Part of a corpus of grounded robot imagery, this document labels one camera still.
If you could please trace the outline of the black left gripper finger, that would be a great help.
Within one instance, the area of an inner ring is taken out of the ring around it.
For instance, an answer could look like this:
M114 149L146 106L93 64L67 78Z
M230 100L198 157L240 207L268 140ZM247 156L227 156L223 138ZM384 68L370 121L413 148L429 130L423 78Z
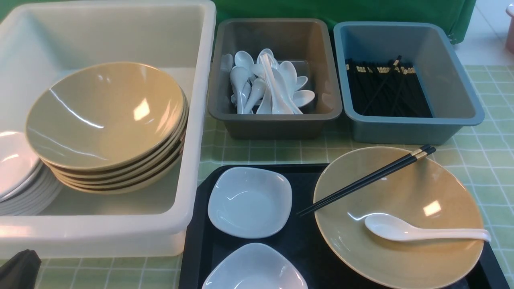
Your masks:
M42 260L34 250L18 252L0 268L2 289L33 289Z

